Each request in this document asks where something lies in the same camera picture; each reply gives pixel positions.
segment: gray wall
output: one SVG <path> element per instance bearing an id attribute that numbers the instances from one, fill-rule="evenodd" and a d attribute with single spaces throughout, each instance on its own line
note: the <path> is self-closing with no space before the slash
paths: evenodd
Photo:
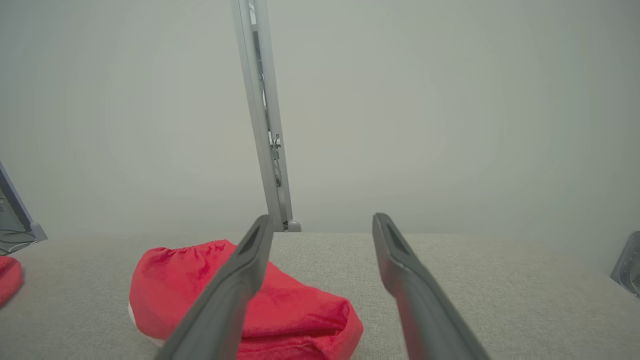
<path id="1" fill-rule="evenodd" d="M 609 272 L 640 229 L 639 4 L 269 2 L 294 217 L 384 211 Z"/>
<path id="2" fill-rule="evenodd" d="M 3 0 L 0 159 L 50 238 L 221 238 L 266 212 L 231 7 Z"/>

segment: red towel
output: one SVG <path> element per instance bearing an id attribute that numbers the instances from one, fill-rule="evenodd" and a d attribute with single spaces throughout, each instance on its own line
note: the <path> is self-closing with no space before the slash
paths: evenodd
<path id="1" fill-rule="evenodd" d="M 10 256 L 0 256 L 0 306 L 22 286 L 22 266 Z"/>
<path id="2" fill-rule="evenodd" d="M 227 240 L 147 251 L 133 274 L 130 310 L 145 335 L 166 340 L 236 246 Z M 269 262 L 248 304 L 238 359 L 348 359 L 362 335 L 349 300 L 305 286 Z"/>

